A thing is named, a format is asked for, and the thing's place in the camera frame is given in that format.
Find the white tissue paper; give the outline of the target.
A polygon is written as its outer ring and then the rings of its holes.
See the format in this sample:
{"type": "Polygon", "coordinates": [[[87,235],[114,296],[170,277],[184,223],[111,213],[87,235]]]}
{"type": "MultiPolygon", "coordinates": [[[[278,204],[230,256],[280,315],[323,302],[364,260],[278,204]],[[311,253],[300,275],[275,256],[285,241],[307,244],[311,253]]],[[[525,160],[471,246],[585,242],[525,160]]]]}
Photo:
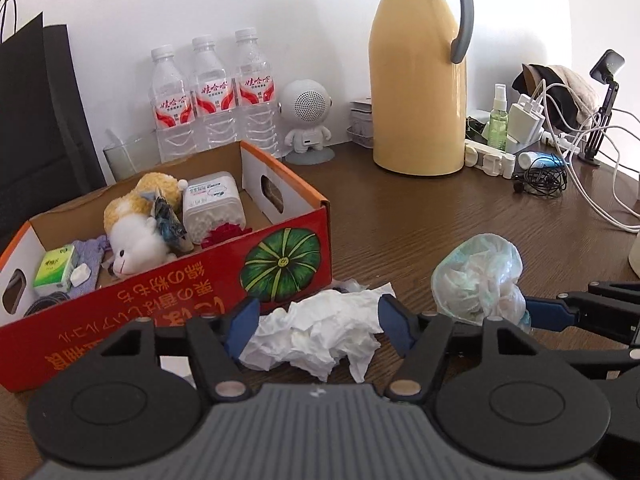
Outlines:
{"type": "Polygon", "coordinates": [[[341,359],[348,359],[352,379],[362,384],[380,348],[378,300],[395,291],[390,283],[374,289],[354,281],[344,285],[344,292],[322,290],[263,315],[240,362],[264,372],[288,363],[326,382],[341,359]]]}

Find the greenish plastic bag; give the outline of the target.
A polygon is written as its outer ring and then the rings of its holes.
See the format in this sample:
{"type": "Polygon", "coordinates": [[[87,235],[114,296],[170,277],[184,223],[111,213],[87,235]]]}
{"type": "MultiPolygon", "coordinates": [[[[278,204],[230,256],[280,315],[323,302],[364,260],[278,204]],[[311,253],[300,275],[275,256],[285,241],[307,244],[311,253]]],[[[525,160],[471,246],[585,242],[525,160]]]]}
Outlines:
{"type": "Polygon", "coordinates": [[[523,261],[511,242],[492,233],[474,235],[432,273],[437,312],[477,326],[503,318],[528,333],[532,318],[518,287],[522,272],[523,261]]]}

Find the red fabric flower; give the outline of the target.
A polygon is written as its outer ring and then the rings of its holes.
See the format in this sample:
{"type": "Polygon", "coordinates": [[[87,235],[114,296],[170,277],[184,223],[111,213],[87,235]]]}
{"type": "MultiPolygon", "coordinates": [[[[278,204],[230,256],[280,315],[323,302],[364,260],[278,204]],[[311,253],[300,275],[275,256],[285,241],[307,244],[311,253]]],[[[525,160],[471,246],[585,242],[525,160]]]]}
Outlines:
{"type": "Polygon", "coordinates": [[[201,248],[214,247],[227,240],[234,240],[237,237],[250,234],[251,232],[253,232],[252,228],[242,228],[242,226],[238,224],[224,223],[207,232],[201,240],[201,248]]]}

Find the red cardboard pumpkin box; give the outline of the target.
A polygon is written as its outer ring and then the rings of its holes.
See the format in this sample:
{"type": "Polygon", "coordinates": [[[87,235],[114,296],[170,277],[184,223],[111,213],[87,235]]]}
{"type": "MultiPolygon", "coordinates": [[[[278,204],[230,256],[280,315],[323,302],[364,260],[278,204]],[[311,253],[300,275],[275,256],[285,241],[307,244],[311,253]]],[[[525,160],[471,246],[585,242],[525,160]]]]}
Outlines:
{"type": "Polygon", "coordinates": [[[180,326],[195,315],[221,314],[246,295],[262,310],[329,285],[328,200],[277,159],[245,141],[168,162],[160,172],[192,180],[227,171],[241,190],[247,233],[148,272],[99,278],[93,292],[38,313],[26,285],[14,312],[1,312],[1,385],[35,389],[135,318],[180,326]]]}

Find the blue patterned cloth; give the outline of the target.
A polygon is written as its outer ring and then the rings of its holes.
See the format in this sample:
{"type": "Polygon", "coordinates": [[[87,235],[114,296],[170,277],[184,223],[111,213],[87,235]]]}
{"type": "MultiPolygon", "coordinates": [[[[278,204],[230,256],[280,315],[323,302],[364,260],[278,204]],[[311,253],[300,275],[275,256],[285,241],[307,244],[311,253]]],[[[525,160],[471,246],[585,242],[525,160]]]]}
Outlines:
{"type": "Polygon", "coordinates": [[[157,232],[163,237],[166,245],[179,254],[193,252],[194,244],[188,231],[160,190],[142,192],[141,196],[151,203],[151,216],[155,219],[157,232]]]}

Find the yellow white plush toy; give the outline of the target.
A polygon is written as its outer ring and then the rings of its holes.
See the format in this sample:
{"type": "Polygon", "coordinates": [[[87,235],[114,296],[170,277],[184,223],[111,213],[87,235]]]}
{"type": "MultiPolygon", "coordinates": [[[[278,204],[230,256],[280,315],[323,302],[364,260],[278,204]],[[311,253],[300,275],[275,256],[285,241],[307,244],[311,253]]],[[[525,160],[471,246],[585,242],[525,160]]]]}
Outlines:
{"type": "Polygon", "coordinates": [[[187,180],[148,172],[129,193],[106,206],[103,224],[112,250],[110,273],[115,278],[129,278],[185,255],[166,245],[151,216],[151,203],[141,193],[160,190],[178,217],[187,186],[187,180]]]}

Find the cotton swab plastic box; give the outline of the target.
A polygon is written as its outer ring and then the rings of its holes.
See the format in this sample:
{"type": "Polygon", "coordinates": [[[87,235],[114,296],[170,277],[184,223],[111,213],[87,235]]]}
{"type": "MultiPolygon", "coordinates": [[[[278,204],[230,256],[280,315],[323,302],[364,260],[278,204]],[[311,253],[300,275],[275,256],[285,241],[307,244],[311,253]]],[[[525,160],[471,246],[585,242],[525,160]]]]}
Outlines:
{"type": "Polygon", "coordinates": [[[197,245],[224,224],[246,227],[238,186],[230,172],[219,171],[188,182],[182,199],[182,223],[197,245]]]}

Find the small white cap piece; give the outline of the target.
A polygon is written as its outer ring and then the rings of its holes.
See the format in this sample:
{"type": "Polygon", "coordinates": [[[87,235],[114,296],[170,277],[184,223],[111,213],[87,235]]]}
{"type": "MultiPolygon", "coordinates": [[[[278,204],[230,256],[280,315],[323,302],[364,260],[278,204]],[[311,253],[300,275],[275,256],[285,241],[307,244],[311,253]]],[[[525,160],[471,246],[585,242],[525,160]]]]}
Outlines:
{"type": "Polygon", "coordinates": [[[70,274],[70,284],[73,287],[79,287],[84,284],[91,276],[91,269],[87,263],[81,263],[70,274]]]}

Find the purple fabric pouch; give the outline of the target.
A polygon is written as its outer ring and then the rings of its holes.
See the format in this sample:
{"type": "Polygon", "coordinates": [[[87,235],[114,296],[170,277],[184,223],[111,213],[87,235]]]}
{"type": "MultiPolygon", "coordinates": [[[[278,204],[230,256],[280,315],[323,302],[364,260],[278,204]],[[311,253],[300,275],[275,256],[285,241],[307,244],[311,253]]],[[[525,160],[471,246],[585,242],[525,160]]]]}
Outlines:
{"type": "Polygon", "coordinates": [[[87,263],[91,269],[91,276],[88,281],[79,287],[72,286],[70,288],[68,291],[70,299],[84,296],[96,289],[104,255],[110,249],[110,243],[104,234],[96,238],[90,238],[90,240],[74,240],[73,245],[78,255],[77,266],[81,263],[87,263]]]}

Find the green tissue pack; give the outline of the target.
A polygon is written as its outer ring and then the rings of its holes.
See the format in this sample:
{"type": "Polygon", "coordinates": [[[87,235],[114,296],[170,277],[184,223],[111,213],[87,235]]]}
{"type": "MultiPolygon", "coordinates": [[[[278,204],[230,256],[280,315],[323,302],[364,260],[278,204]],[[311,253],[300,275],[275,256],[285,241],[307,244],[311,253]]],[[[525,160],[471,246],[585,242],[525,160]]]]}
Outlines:
{"type": "Polygon", "coordinates": [[[73,244],[48,250],[42,257],[32,282],[38,297],[54,292],[68,292],[72,287],[70,276],[78,263],[78,252],[73,244]]]}

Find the white charger adapters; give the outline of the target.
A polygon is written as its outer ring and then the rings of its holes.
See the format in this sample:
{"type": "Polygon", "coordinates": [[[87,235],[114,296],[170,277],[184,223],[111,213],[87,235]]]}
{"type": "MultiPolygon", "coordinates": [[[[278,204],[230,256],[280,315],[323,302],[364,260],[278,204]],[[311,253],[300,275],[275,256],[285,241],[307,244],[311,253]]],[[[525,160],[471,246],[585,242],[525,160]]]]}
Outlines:
{"type": "Polygon", "coordinates": [[[516,154],[536,143],[544,124],[544,106],[541,102],[521,94],[513,103],[506,129],[506,152],[516,154]]]}

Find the water bottle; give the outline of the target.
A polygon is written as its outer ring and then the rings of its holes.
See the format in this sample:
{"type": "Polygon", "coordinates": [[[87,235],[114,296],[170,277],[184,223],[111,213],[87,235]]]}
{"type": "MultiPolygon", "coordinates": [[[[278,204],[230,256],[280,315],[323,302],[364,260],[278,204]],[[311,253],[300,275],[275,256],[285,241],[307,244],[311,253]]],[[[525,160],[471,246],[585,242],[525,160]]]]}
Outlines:
{"type": "Polygon", "coordinates": [[[196,113],[195,134],[200,151],[238,140],[235,85],[221,61],[212,36],[192,40],[194,69],[191,94],[196,113]]]}
{"type": "Polygon", "coordinates": [[[276,84],[271,65],[259,47],[254,27],[237,30],[235,42],[238,49],[235,82],[243,138],[256,148],[279,157],[276,84]]]}
{"type": "Polygon", "coordinates": [[[160,159],[169,162],[196,152],[195,113],[186,77],[175,63],[170,44],[151,51],[150,100],[160,159]]]}

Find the left water bottle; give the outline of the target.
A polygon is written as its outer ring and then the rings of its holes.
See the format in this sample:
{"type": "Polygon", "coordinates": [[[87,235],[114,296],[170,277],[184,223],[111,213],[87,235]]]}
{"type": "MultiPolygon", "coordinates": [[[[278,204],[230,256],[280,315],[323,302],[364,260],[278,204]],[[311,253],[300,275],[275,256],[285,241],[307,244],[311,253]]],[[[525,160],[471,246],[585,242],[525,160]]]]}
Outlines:
{"type": "Polygon", "coordinates": [[[195,113],[186,77],[175,63],[170,44],[151,51],[150,100],[160,159],[169,162],[196,152],[195,113]]]}

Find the black paper shopping bag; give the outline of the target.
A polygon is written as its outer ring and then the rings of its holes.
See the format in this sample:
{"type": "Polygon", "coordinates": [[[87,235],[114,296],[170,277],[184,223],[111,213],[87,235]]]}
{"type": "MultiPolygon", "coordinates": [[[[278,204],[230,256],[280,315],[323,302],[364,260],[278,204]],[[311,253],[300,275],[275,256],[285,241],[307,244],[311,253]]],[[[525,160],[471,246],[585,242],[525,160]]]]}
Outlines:
{"type": "Polygon", "coordinates": [[[1,44],[1,246],[23,223],[103,188],[65,25],[37,15],[1,44]]]}

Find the white astronaut speaker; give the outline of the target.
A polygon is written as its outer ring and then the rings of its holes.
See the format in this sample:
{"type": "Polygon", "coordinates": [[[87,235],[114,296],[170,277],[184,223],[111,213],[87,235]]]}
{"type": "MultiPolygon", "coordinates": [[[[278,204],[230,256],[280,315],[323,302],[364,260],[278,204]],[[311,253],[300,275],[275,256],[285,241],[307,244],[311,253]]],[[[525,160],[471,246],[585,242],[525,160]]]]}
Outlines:
{"type": "Polygon", "coordinates": [[[332,133],[324,125],[331,107],[332,99],[318,81],[299,79],[283,88],[279,112],[291,126],[284,137],[284,145],[291,150],[285,155],[286,162],[312,166],[334,159],[334,151],[326,146],[332,133]]]}

